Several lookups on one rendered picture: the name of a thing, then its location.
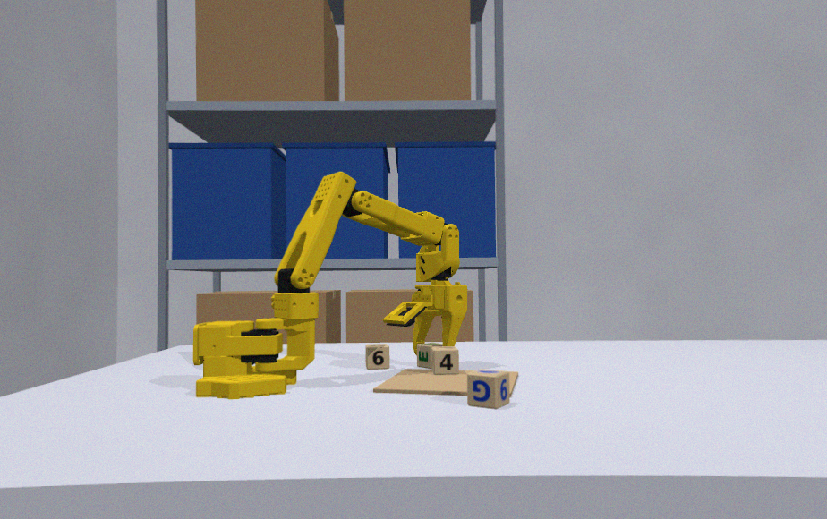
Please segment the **tan flat mat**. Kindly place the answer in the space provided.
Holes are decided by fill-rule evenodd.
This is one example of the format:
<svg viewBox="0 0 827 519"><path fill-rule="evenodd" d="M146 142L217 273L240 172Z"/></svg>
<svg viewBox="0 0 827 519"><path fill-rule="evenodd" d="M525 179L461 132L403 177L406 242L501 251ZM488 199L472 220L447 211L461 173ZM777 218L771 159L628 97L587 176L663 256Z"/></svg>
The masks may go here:
<svg viewBox="0 0 827 519"><path fill-rule="evenodd" d="M404 369L373 388L373 393L467 396L467 373L434 375L432 370ZM512 396L518 371L509 371L509 395Z"/></svg>

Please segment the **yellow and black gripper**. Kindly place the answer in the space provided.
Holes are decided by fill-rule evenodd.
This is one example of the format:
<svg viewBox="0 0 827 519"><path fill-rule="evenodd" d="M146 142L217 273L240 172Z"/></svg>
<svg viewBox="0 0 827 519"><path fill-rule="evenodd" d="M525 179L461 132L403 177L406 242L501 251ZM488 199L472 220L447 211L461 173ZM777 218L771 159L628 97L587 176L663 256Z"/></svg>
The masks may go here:
<svg viewBox="0 0 827 519"><path fill-rule="evenodd" d="M460 285L460 282L451 285L449 281L431 280L431 285L416 285L415 288L418 291L412 295L412 302L402 302L383 319L383 322L389 326L399 327L409 327L415 322L413 351L417 355L417 345L425 343L434 317L442 315L443 346L455 346L467 312L467 285Z"/></svg>

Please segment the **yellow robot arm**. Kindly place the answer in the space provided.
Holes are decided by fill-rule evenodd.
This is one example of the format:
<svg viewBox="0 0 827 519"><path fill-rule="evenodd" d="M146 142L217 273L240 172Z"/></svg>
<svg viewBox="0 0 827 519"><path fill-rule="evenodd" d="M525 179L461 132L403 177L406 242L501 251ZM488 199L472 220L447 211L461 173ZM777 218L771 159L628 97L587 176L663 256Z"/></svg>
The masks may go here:
<svg viewBox="0 0 827 519"><path fill-rule="evenodd" d="M199 356L204 357L196 397L283 395L286 385L296 384L296 371L315 358L319 293L310 293L310 287L341 216L422 246L416 254L416 282L448 281L457 272L460 231L455 225L430 212L413 213L358 191L355 185L355 179L344 172L322 178L274 277L278 293L271 297L271 306L278 319L257 319L257 329L254 321L215 321L199 327ZM277 329L287 331L287 355L278 360L283 334Z"/></svg>

